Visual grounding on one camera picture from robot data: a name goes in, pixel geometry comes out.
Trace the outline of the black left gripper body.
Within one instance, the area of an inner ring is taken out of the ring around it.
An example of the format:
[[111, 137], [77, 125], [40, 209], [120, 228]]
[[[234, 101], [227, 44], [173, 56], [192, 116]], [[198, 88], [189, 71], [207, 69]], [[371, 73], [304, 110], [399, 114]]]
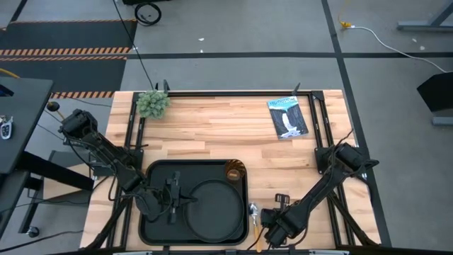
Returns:
[[179, 185], [180, 172], [176, 171], [172, 177], [165, 180], [162, 188], [153, 188], [142, 184], [134, 197], [137, 208], [149, 222], [157, 221], [168, 213], [168, 224], [176, 223], [176, 209], [181, 202], [181, 187]]

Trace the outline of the black desk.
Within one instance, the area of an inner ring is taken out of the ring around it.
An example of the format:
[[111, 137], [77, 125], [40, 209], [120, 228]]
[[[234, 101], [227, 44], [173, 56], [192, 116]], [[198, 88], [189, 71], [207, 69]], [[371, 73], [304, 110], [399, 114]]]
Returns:
[[0, 115], [13, 118], [12, 136], [0, 133], [0, 239], [24, 188], [38, 190], [42, 181], [32, 174], [52, 179], [86, 191], [93, 190], [93, 180], [54, 164], [25, 150], [47, 105], [54, 82], [47, 79], [0, 76], [0, 87], [13, 93], [0, 96]]

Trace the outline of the black round plate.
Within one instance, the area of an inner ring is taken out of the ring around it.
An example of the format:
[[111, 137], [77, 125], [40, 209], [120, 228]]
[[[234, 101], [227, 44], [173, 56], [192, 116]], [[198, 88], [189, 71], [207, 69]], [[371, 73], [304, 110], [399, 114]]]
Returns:
[[198, 239], [218, 243], [237, 232], [244, 216], [240, 193], [226, 181], [208, 180], [196, 185], [190, 195], [195, 201], [184, 208], [188, 229]]

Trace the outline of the grey table leg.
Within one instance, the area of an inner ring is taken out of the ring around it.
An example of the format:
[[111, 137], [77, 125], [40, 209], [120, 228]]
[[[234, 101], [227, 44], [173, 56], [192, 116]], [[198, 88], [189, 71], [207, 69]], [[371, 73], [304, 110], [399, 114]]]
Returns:
[[445, 25], [445, 20], [453, 14], [453, 0], [442, 7], [431, 19], [426, 21], [399, 21], [397, 30], [418, 30], [418, 31], [438, 31], [453, 32], [453, 23]]

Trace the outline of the black plastic tray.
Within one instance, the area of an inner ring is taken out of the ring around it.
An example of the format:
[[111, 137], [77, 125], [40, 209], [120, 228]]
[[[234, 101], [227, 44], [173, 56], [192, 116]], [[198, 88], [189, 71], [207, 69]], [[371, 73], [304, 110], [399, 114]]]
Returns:
[[157, 246], [233, 246], [242, 243], [248, 236], [248, 183], [247, 174], [239, 181], [229, 181], [226, 178], [224, 166], [229, 159], [174, 159], [158, 160], [147, 169], [147, 180], [152, 187], [164, 185], [166, 179], [172, 177], [176, 171], [180, 172], [179, 185], [181, 193], [190, 195], [190, 191], [199, 183], [208, 180], [226, 181], [241, 195], [244, 216], [240, 228], [229, 239], [218, 243], [207, 243], [198, 239], [188, 229], [182, 205], [176, 209], [176, 223], [168, 224], [166, 212], [157, 221], [149, 222], [145, 216], [139, 218], [140, 239], [148, 245]]

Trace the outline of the book with waterfall cover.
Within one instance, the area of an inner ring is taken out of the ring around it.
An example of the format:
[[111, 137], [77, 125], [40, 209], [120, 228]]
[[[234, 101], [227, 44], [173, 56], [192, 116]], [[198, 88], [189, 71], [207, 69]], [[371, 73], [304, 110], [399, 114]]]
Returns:
[[267, 105], [279, 140], [309, 133], [296, 96], [271, 100]]

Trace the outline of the green potted plant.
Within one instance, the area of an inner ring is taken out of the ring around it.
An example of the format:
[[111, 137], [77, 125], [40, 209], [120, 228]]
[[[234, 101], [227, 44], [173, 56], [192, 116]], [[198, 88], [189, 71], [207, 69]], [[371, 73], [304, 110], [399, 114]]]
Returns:
[[137, 110], [142, 118], [162, 119], [170, 106], [170, 98], [162, 91], [146, 91], [138, 95]]

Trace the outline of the key fob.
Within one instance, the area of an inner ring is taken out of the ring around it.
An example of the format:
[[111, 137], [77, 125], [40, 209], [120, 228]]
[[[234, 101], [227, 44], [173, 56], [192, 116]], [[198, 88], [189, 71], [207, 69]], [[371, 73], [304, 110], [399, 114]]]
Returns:
[[11, 138], [13, 132], [13, 117], [8, 118], [6, 115], [0, 115], [0, 137], [3, 140]]

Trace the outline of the spoon with wooden handle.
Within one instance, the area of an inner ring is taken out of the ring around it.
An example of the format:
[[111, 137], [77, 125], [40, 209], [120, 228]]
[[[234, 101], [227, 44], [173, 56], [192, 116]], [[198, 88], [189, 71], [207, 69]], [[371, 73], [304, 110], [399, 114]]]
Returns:
[[255, 248], [257, 253], [261, 253], [262, 244], [260, 242], [260, 238], [263, 235], [263, 227], [260, 221], [260, 211], [258, 209], [258, 206], [254, 202], [249, 204], [249, 214], [252, 218], [255, 241], [254, 243], [252, 243], [252, 245], [250, 245], [248, 250]]

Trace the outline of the black angular object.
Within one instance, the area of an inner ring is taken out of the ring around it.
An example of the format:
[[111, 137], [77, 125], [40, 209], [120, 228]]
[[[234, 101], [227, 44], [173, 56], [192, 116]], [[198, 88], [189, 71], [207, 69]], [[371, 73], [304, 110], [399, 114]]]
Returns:
[[432, 113], [433, 125], [453, 126], [453, 72], [431, 76], [417, 91]]

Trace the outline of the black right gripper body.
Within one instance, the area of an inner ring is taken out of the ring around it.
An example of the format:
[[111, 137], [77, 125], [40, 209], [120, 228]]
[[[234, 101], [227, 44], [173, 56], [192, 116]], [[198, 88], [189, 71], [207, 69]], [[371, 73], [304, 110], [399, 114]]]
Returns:
[[294, 239], [301, 232], [302, 204], [298, 203], [280, 211], [265, 234], [265, 239], [271, 247], [279, 247], [287, 237]]

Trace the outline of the amber faceted cup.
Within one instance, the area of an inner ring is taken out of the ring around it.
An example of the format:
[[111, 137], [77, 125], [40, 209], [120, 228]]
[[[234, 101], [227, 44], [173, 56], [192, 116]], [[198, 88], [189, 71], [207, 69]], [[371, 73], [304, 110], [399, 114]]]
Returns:
[[229, 181], [239, 181], [246, 175], [244, 163], [238, 159], [230, 159], [224, 166], [226, 178]]

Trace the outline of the black hazard striped floor mat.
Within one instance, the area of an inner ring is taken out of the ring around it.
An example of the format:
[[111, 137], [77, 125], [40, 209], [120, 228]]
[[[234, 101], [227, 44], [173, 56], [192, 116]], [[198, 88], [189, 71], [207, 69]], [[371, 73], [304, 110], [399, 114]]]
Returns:
[[0, 69], [52, 80], [53, 98], [111, 98], [136, 29], [134, 19], [12, 22], [0, 29]]

